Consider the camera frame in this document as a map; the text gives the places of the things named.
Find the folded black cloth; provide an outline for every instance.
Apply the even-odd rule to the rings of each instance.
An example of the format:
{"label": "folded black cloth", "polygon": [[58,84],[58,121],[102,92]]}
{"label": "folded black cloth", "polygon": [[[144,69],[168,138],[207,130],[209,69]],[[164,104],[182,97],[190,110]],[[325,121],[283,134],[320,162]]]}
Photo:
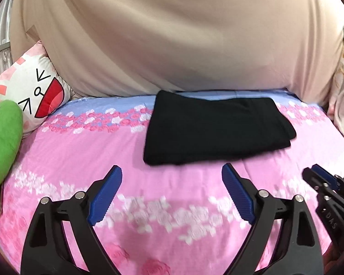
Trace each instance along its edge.
{"label": "folded black cloth", "polygon": [[208,101],[160,91],[147,130],[144,162],[236,160],[283,149],[296,137],[270,98]]}

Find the blue gripper pad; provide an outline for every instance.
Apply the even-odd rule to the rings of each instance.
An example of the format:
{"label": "blue gripper pad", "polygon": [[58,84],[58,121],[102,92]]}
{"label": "blue gripper pad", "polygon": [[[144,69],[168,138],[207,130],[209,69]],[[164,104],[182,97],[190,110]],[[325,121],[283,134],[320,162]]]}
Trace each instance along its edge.
{"label": "blue gripper pad", "polygon": [[311,170],[313,170],[315,173],[317,173],[319,176],[324,178],[328,183],[332,190],[337,191],[338,190],[338,181],[336,178],[330,174],[327,170],[319,166],[318,164],[315,164],[311,167]]}
{"label": "blue gripper pad", "polygon": [[253,200],[248,195],[246,189],[242,186],[237,176],[239,175],[236,175],[228,164],[225,164],[222,167],[222,180],[229,195],[236,205],[241,218],[252,225],[255,222]]}
{"label": "blue gripper pad", "polygon": [[115,197],[121,182],[122,170],[118,166],[110,170],[111,174],[106,178],[98,194],[89,205],[88,222],[94,226],[105,217],[113,198]]}

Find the green pillow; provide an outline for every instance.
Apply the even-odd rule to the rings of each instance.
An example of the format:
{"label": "green pillow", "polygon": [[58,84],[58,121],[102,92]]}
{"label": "green pillow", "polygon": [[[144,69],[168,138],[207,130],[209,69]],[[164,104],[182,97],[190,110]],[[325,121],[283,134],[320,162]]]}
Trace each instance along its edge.
{"label": "green pillow", "polygon": [[13,101],[0,102],[0,184],[7,176],[23,135],[23,112]]}

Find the beige fabric backdrop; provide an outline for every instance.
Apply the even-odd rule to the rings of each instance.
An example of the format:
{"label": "beige fabric backdrop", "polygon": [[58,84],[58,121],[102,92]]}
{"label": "beige fabric backdrop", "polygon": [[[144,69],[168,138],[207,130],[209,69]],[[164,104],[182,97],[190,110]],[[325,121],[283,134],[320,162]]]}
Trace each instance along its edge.
{"label": "beige fabric backdrop", "polygon": [[81,96],[288,87],[328,98],[340,0],[14,0],[13,60],[39,38]]}

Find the mattress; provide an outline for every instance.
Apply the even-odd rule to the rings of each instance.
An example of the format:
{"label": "mattress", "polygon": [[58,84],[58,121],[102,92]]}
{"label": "mattress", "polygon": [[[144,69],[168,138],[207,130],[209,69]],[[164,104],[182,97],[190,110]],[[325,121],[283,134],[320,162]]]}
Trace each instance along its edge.
{"label": "mattress", "polygon": [[[344,176],[344,138],[322,109],[281,90],[183,95],[209,100],[270,97],[275,101],[297,132],[292,146],[232,164],[242,177],[276,197],[301,194],[325,251],[330,240],[315,214],[316,193],[301,179],[302,170],[315,163]],[[222,183],[221,168],[226,162],[147,166],[143,148],[154,101],[155,96],[74,100],[23,140],[5,184],[0,217],[0,248],[18,271],[39,200],[44,196],[53,201],[70,198],[118,165],[123,171],[122,185],[95,231],[121,274],[224,273],[250,229]],[[70,224],[64,226],[75,262],[86,270]],[[275,222],[259,268],[270,260],[279,227]]]}

